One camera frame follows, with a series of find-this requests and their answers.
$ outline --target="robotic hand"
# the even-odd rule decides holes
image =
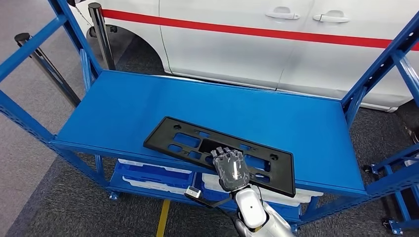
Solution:
[[[290,225],[250,187],[243,154],[228,147],[211,151],[221,187],[238,206],[235,227],[241,237],[292,237]]]

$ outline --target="shelf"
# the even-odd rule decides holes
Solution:
[[[51,142],[90,154],[214,173],[142,146],[165,116],[293,153],[297,188],[365,194],[336,100],[103,71]]]
[[[170,199],[174,201],[179,201],[187,204],[192,205],[198,205],[194,201],[191,201],[184,195],[179,194],[173,194],[171,192],[165,192],[160,190],[154,190],[154,189],[146,189],[146,188],[140,188],[135,187],[129,184],[129,182],[124,181],[122,179],[122,176],[124,174],[122,173],[114,173],[111,181],[108,186],[108,190],[110,191],[118,191],[123,193],[129,193],[129,194],[136,194],[136,195],[142,195],[142,196],[148,196],[153,198],[161,198],[161,199]],[[289,221],[290,223],[297,223],[300,222],[299,215],[300,215],[300,207],[294,207],[294,206],[285,206],[285,205],[271,205],[272,208],[274,208],[278,213],[281,214],[281,216]],[[220,206],[222,209],[229,210],[235,212],[237,209],[236,204],[228,202]]]

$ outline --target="cable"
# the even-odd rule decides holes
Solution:
[[[260,202],[261,202],[261,203],[262,203],[262,205],[263,205],[262,192],[260,191],[259,186],[256,186],[256,187],[257,187],[257,189],[259,189]]]
[[[219,208],[219,207],[216,207],[216,209],[217,209],[218,211],[220,211],[221,213],[223,213],[224,215],[228,216],[228,217],[230,218],[231,222],[233,222],[233,226],[235,226],[234,219],[233,219],[233,217],[232,217],[231,215],[229,215],[227,212],[225,212],[223,209],[221,209],[221,208]]]

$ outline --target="stanchion post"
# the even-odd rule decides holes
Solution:
[[[20,33],[14,37],[14,40],[21,47],[29,39],[31,35],[29,33]],[[55,87],[64,95],[64,97],[72,104],[77,107],[80,103],[80,98],[75,94],[72,88],[67,84],[63,76],[59,73],[56,67],[51,63],[41,48],[37,48],[32,54],[31,58],[36,65],[45,73],[48,79],[55,85]]]
[[[93,21],[94,30],[96,31],[97,40],[99,41],[100,51],[102,52],[103,60],[105,61],[109,70],[115,70],[115,62],[109,44],[108,33],[106,31],[105,19],[102,14],[102,6],[97,2],[92,2],[88,5],[89,13]]]

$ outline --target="yellow line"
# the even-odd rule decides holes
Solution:
[[[157,228],[156,237],[163,237],[165,234],[166,221],[168,220],[170,200],[163,201],[162,213],[160,214],[159,227]]]

